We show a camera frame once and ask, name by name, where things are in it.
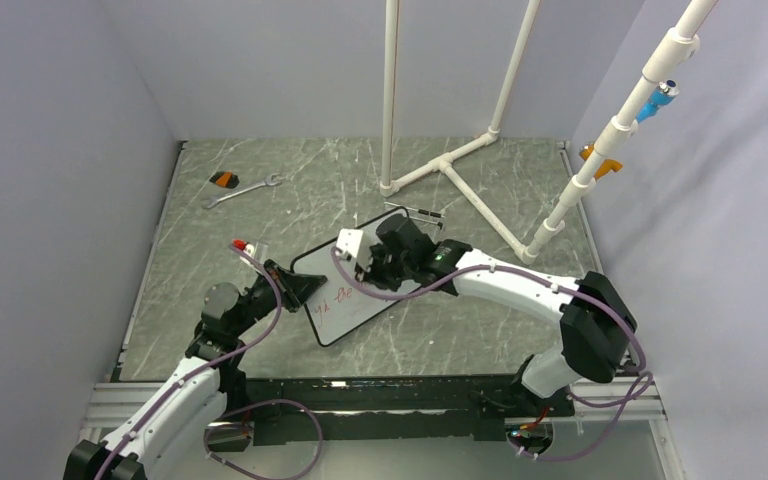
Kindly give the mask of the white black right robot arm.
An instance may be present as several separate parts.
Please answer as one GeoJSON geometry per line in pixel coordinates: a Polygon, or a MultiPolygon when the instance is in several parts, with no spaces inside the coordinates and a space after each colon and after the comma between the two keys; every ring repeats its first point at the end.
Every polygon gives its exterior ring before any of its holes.
{"type": "Polygon", "coordinates": [[[608,384],[628,350],[637,350],[637,322],[612,282],[589,271],[581,278],[540,273],[498,260],[454,239],[434,241],[404,216],[385,219],[369,234],[341,231],[337,255],[367,295],[395,300],[403,283],[417,295],[444,292],[488,300],[558,329],[560,338],[525,360],[511,388],[517,411],[534,415],[552,395],[586,379],[608,384]]]}

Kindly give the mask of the white whiteboard black frame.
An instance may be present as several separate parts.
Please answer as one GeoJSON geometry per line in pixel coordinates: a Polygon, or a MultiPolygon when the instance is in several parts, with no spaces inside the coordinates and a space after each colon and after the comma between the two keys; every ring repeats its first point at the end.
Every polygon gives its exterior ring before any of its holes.
{"type": "Polygon", "coordinates": [[[305,303],[304,312],[317,343],[328,347],[378,314],[396,305],[359,292],[337,271],[331,249],[337,238],[326,241],[298,256],[290,264],[294,273],[322,275],[327,282],[305,303]]]}

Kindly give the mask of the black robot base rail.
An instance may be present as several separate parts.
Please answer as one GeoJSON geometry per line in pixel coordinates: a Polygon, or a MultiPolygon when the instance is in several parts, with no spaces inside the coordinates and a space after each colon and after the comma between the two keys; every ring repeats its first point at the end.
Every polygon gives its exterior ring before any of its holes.
{"type": "Polygon", "coordinates": [[[250,379],[220,416],[210,443],[256,446],[295,441],[468,437],[502,441],[521,424],[571,418],[567,390],[527,400],[510,374],[250,379]]]}

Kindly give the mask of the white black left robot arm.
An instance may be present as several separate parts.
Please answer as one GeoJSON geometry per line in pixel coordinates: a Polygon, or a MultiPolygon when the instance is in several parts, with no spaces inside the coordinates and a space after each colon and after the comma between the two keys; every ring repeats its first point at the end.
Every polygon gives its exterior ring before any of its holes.
{"type": "Polygon", "coordinates": [[[272,260],[243,289],[222,282],[205,294],[194,338],[176,369],[136,413],[100,441],[70,452],[66,479],[164,479],[174,463],[221,418],[253,408],[239,364],[249,349],[241,336],[267,315],[296,312],[323,287],[324,275],[294,273],[272,260]]]}

